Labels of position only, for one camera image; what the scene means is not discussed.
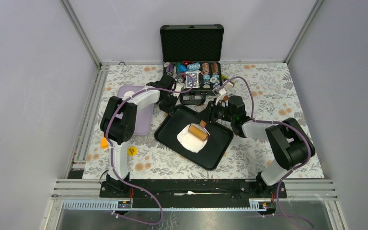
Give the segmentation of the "wooden rolling pin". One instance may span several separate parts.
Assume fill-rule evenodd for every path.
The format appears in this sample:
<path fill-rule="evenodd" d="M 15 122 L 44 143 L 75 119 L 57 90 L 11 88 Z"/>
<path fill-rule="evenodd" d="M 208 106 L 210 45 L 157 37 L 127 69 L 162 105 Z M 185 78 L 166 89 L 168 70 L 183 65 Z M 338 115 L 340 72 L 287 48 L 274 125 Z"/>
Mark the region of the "wooden rolling pin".
<path fill-rule="evenodd" d="M 207 123 L 201 120 L 199 123 L 191 123 L 188 132 L 201 141 L 206 141 L 210 134 L 206 130 Z"/>

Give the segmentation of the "white dough disc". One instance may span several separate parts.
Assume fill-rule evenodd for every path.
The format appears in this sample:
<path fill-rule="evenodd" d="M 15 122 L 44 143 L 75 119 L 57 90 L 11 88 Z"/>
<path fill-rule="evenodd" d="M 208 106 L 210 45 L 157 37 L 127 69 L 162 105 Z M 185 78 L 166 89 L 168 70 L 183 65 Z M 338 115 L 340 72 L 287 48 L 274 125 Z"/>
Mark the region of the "white dough disc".
<path fill-rule="evenodd" d="M 208 139 L 206 141 L 201 141 L 197 139 L 196 137 L 194 137 L 193 135 L 191 135 L 188 132 L 189 126 L 190 124 L 185 126 L 177 134 L 177 140 L 186 150 L 193 152 L 193 153 L 198 153 L 207 144 Z"/>

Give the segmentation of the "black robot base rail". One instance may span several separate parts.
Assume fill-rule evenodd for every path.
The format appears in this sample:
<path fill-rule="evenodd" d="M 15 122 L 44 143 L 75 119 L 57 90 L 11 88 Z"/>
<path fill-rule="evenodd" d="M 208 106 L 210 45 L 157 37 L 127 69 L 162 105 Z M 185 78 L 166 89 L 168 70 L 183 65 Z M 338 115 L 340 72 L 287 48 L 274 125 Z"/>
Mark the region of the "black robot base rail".
<path fill-rule="evenodd" d="M 101 198 L 150 198 L 162 196 L 215 195 L 229 199 L 286 198 L 284 183 L 266 185 L 260 180 L 246 179 L 133 179 L 127 185 L 101 182 Z"/>

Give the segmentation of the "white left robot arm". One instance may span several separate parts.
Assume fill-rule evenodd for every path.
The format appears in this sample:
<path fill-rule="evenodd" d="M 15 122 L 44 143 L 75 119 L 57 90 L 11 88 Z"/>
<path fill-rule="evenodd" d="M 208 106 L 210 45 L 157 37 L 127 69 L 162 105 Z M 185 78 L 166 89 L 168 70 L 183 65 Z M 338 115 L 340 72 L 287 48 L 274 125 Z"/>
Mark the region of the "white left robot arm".
<path fill-rule="evenodd" d="M 161 111 L 170 114 L 180 92 L 176 79 L 164 74 L 159 81 L 150 82 L 129 96 L 112 96 L 109 99 L 100 129 L 111 148 L 106 182 L 116 196 L 123 197 L 129 192 L 127 149 L 135 131 L 137 113 L 157 104 Z"/>

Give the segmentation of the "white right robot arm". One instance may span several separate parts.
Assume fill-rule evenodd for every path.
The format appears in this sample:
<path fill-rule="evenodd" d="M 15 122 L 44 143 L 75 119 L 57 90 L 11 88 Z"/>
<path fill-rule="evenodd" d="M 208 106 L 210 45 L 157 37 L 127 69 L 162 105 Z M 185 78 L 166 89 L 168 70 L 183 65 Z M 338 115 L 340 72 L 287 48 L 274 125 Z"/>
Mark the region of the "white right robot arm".
<path fill-rule="evenodd" d="M 240 96 L 231 96 L 226 101 L 214 99 L 199 116 L 208 123 L 217 120 L 229 122 L 233 133 L 241 138 L 259 138 L 269 142 L 274 160 L 256 177 L 255 189 L 262 197 L 270 196 L 275 184 L 305 165 L 315 154 L 313 143 L 296 119 L 256 120 L 247 115 Z"/>

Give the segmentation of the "black baking tray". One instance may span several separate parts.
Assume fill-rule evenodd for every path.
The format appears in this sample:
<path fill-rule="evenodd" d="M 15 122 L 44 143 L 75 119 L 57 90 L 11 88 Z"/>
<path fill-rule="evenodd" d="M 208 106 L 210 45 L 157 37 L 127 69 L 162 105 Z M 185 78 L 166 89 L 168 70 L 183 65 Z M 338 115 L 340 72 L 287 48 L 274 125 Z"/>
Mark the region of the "black baking tray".
<path fill-rule="evenodd" d="M 218 166 L 234 134 L 229 128 L 221 124 L 207 123 L 206 130 L 210 133 L 210 137 L 206 145 L 198 153 L 187 150 L 179 143 L 177 135 L 186 125 L 200 123 L 201 119 L 197 115 L 195 110 L 185 105 L 177 105 L 173 115 L 167 116 L 155 131 L 154 137 L 158 142 L 196 165 L 211 171 Z"/>

